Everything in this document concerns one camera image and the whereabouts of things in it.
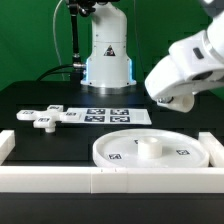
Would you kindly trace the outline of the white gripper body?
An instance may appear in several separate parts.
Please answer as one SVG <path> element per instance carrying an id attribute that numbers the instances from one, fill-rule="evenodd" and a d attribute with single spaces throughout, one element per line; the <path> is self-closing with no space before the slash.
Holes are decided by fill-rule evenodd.
<path id="1" fill-rule="evenodd" d="M 145 80 L 153 100 L 224 86 L 224 33 L 199 33 L 173 43 Z"/>

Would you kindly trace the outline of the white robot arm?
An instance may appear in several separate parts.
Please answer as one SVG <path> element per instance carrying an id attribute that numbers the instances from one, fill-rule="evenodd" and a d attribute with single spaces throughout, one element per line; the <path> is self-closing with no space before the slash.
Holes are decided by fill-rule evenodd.
<path id="1" fill-rule="evenodd" d="M 126 53 L 127 19 L 112 0 L 93 4 L 92 53 L 86 62 L 85 86 L 102 93 L 133 86 L 132 63 Z M 145 79 L 159 106 L 188 112 L 194 95 L 224 86 L 224 0 L 199 0 L 212 23 L 205 30 L 173 43 Z"/>

